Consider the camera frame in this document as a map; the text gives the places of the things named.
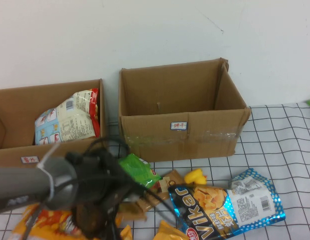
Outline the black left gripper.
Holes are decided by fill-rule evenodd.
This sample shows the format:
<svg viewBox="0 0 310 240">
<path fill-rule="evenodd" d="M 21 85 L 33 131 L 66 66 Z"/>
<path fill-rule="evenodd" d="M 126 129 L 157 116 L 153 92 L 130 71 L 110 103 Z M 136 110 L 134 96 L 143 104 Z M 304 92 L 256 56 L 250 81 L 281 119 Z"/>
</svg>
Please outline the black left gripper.
<svg viewBox="0 0 310 240">
<path fill-rule="evenodd" d="M 117 159 L 92 164 L 92 172 L 83 167 L 79 170 L 79 192 L 72 208 L 75 225 L 87 238 L 120 238 L 115 223 L 119 205 L 130 194 L 142 196 L 145 187 Z"/>
</svg>

